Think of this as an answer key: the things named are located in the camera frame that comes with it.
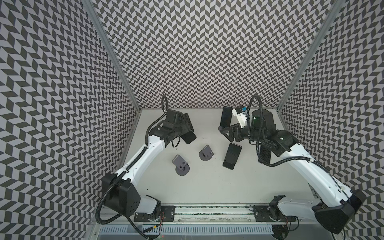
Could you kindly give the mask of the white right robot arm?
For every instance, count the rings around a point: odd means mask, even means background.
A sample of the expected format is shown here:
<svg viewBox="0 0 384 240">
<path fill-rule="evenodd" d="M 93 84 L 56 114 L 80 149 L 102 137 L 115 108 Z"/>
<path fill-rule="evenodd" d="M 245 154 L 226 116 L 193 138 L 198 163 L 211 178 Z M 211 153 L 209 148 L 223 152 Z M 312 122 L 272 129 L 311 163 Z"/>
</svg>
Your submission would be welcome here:
<svg viewBox="0 0 384 240">
<path fill-rule="evenodd" d="M 258 222 L 262 217 L 274 222 L 308 219 L 339 234 L 367 199 L 361 190 L 352 190 L 334 178 L 289 131 L 278 130 L 268 110 L 250 113 L 243 106 L 224 107 L 219 131 L 230 141 L 224 167 L 234 168 L 241 148 L 238 143 L 248 140 L 257 148 L 259 163 L 267 167 L 292 166 L 319 196 L 316 201 L 275 196 L 268 206 L 253 209 Z"/>
</svg>

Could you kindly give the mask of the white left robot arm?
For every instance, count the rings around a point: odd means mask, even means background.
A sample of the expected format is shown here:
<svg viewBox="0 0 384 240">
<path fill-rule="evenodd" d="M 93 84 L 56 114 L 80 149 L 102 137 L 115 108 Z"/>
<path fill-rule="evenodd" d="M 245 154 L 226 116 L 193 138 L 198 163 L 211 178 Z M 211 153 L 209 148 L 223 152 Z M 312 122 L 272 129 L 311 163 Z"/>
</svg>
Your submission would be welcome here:
<svg viewBox="0 0 384 240">
<path fill-rule="evenodd" d="M 150 124 L 145 134 L 145 143 L 129 162 L 115 173 L 102 177 L 102 198 L 96 210 L 98 223 L 107 224 L 116 219 L 112 217 L 102 220 L 103 206 L 114 210 L 119 217 L 124 216 L 127 219 L 134 214 L 145 214 L 157 219 L 160 216 L 161 201 L 150 196 L 141 196 L 136 187 L 153 160 L 174 139 L 190 144 L 196 138 L 187 113 L 167 110 Z"/>
</svg>

